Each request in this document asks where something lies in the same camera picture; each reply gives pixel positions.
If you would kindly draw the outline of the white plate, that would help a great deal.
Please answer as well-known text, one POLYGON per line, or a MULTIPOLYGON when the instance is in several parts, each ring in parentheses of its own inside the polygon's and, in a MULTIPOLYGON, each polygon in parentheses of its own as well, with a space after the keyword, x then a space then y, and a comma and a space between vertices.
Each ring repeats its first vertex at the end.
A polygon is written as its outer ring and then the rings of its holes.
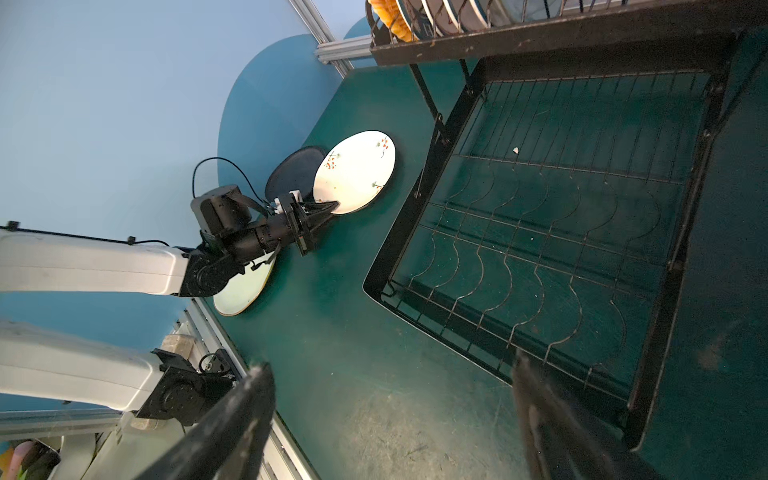
POLYGON ((485 28, 501 27, 511 23, 508 12, 499 0, 471 0, 473 11, 485 28))

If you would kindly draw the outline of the woven bamboo plate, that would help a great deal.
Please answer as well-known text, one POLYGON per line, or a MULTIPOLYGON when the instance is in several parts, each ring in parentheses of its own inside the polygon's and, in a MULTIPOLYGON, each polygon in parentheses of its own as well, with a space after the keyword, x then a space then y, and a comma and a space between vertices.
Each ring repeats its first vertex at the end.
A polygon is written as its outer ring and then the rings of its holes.
POLYGON ((415 36, 402 15, 395 0, 368 0, 373 12, 379 17, 384 26, 398 39, 412 42, 415 36))

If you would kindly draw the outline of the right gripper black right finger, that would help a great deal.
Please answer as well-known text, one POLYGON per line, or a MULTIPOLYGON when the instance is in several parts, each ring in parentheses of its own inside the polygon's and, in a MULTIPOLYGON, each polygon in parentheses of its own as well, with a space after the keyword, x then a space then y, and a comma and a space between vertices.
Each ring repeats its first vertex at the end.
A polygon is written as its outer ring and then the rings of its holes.
POLYGON ((518 351, 511 372, 525 459, 533 479, 660 479, 541 362, 518 351))

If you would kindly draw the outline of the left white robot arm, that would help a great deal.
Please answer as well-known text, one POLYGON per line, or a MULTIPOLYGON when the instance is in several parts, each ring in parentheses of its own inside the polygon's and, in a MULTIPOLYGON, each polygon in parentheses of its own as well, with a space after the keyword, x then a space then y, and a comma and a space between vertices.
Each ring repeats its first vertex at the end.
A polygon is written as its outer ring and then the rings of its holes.
MULTIPOLYGON (((237 186, 192 200, 201 243, 194 249, 21 228, 1 229, 5 292, 127 292, 179 298, 220 293, 265 254, 316 244, 316 231, 338 207, 298 192, 266 208, 237 186)), ((1 390, 75 401, 144 419, 197 423, 233 386, 225 373, 197 370, 181 355, 135 352, 28 324, 1 325, 1 390)))

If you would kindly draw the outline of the dark navy plate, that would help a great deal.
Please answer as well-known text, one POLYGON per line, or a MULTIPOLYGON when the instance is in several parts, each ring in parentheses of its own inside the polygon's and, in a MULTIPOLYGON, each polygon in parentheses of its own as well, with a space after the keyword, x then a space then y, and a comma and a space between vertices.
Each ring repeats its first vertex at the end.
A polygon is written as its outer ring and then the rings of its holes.
POLYGON ((265 186, 268 201, 298 190, 304 200, 312 198, 316 173, 327 153, 317 146, 297 150, 283 160, 270 175, 265 186))

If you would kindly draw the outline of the grey-green plain plate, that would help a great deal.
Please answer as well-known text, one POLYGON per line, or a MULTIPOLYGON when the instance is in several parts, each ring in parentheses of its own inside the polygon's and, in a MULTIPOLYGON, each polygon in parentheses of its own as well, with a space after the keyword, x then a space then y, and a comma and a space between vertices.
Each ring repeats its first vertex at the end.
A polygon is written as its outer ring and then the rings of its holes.
POLYGON ((502 6, 513 23, 525 23, 556 18, 561 0, 502 0, 502 6))

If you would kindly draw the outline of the sunburst plate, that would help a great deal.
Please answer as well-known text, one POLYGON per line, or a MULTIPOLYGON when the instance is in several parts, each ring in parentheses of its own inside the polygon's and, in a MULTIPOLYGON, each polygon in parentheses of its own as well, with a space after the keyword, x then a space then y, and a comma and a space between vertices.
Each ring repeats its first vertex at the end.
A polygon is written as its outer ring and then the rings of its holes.
POLYGON ((448 1, 444 0, 422 0, 426 16, 438 36, 451 36, 462 32, 454 22, 453 14, 447 4, 448 1))
POLYGON ((458 26, 460 33, 481 31, 491 26, 488 1, 448 0, 445 4, 451 20, 458 26))

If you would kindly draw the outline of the black wire dish rack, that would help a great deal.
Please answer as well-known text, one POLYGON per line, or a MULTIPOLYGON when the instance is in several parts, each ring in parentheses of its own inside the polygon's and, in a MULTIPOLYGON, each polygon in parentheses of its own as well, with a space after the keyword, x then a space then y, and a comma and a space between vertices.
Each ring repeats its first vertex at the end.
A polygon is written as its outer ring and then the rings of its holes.
POLYGON ((542 20, 398 43, 464 87, 363 283, 503 382, 526 353, 638 449, 676 322, 711 152, 756 76, 763 1, 549 2, 542 20))

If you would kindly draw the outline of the cream floral plate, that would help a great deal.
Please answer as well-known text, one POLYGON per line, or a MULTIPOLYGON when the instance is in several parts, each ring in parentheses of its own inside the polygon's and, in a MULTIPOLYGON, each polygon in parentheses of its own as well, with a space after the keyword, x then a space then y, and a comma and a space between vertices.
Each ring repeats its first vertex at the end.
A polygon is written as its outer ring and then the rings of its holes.
POLYGON ((395 162, 396 147, 389 135, 375 130, 352 135, 334 146, 318 167, 314 200, 337 202, 335 215, 358 211, 384 189, 395 162))

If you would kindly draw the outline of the green-rimmed Hao Wei plate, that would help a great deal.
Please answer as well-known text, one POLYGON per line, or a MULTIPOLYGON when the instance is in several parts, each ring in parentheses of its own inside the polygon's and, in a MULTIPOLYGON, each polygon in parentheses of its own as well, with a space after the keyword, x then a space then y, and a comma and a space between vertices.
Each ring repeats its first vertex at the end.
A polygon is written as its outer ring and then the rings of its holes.
POLYGON ((435 37, 434 27, 421 0, 397 0, 396 4, 414 41, 430 40, 435 37))

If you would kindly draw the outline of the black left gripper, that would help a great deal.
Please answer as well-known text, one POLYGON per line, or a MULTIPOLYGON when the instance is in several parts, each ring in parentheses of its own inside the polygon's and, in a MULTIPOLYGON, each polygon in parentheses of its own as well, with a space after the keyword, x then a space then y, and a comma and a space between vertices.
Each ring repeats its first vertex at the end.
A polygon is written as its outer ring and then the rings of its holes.
POLYGON ((295 244, 301 255, 307 255, 315 249, 315 236, 333 218, 333 212, 339 207, 338 201, 310 202, 308 213, 304 204, 286 214, 278 214, 280 222, 280 246, 295 244))

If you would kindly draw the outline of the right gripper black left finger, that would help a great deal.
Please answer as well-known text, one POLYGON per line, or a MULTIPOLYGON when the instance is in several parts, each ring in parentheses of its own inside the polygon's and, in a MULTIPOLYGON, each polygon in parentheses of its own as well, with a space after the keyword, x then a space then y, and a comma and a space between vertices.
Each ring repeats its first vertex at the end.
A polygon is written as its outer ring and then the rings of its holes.
POLYGON ((255 479, 276 410, 268 363, 251 368, 187 434, 139 479, 255 479))

